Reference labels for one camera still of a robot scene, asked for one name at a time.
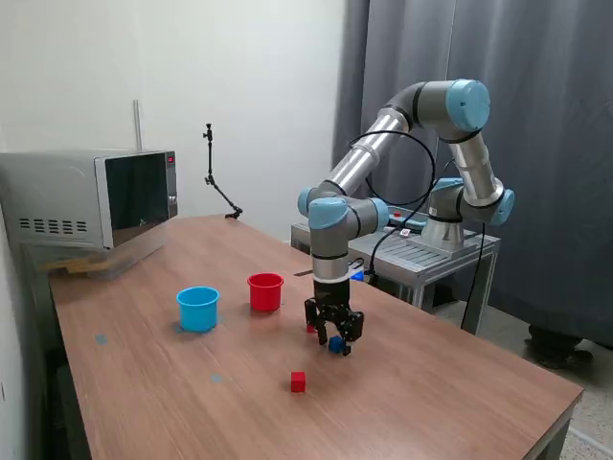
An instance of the blue cup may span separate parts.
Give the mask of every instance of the blue cup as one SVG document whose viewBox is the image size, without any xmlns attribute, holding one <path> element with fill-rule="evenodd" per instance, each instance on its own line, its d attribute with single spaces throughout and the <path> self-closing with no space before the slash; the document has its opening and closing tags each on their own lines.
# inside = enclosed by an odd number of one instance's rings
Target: blue cup
<svg viewBox="0 0 613 460">
<path fill-rule="evenodd" d="M 196 286 L 176 294 L 181 328 L 191 333 L 207 333 L 217 324 L 219 292 L 212 287 Z"/>
</svg>

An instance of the robotic arm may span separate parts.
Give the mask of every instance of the robotic arm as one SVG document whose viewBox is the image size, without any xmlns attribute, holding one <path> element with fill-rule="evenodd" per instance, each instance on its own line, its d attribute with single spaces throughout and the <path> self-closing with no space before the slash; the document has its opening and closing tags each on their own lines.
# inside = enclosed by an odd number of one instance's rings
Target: robotic arm
<svg viewBox="0 0 613 460">
<path fill-rule="evenodd" d="M 465 216 L 489 224 L 504 223 L 514 203 L 489 163 L 481 129 L 489 116 L 489 94 L 476 80 L 416 83 L 396 94 L 367 132 L 410 132 L 432 127 L 451 147 L 461 178 L 440 181 L 433 191 L 430 218 L 453 221 Z M 391 149 L 398 136 L 378 133 L 358 140 L 317 188 L 304 189 L 298 209 L 308 217 L 315 295 L 305 302 L 306 322 L 315 327 L 320 344 L 328 341 L 325 323 L 331 321 L 345 342 L 362 335 L 364 315 L 352 311 L 350 273 L 346 261 L 349 241 L 382 229 L 389 220 L 385 202 L 356 199 L 353 194 Z"/>
</svg>

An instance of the white wall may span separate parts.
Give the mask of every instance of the white wall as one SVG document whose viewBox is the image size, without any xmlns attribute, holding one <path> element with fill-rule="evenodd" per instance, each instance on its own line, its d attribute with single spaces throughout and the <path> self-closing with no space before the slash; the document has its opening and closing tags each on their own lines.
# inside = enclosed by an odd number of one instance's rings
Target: white wall
<svg viewBox="0 0 613 460">
<path fill-rule="evenodd" d="M 0 458 L 37 458 L 43 395 L 36 321 L 0 219 Z"/>
<path fill-rule="evenodd" d="M 0 4 L 5 149 L 134 147 L 140 70 L 131 3 Z"/>
<path fill-rule="evenodd" d="M 200 216 L 230 211 L 204 183 L 213 123 L 217 183 L 286 240 L 329 171 L 345 1 L 3 0 L 4 146 L 131 148 L 139 99 L 144 146 L 177 151 L 180 215 Z"/>
<path fill-rule="evenodd" d="M 146 147 L 176 149 L 180 212 L 230 209 L 280 239 L 296 199 L 329 171 L 340 66 L 341 0 L 138 0 Z"/>
</svg>

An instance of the metal pole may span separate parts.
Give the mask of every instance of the metal pole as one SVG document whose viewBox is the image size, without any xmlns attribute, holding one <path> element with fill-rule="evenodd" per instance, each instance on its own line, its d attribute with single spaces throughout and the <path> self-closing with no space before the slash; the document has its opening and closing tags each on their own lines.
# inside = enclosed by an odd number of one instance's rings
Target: metal pole
<svg viewBox="0 0 613 460">
<path fill-rule="evenodd" d="M 143 137 L 141 135 L 141 104 L 138 99 L 132 101 L 134 112 L 134 131 L 136 135 L 136 151 L 143 151 Z"/>
</svg>

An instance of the red cube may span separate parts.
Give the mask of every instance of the red cube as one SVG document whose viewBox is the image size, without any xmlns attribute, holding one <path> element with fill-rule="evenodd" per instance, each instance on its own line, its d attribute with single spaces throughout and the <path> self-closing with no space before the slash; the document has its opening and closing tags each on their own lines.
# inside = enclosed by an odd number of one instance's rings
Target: red cube
<svg viewBox="0 0 613 460">
<path fill-rule="evenodd" d="M 304 393 L 307 390 L 307 375 L 304 372 L 291 373 L 291 392 Z"/>
</svg>

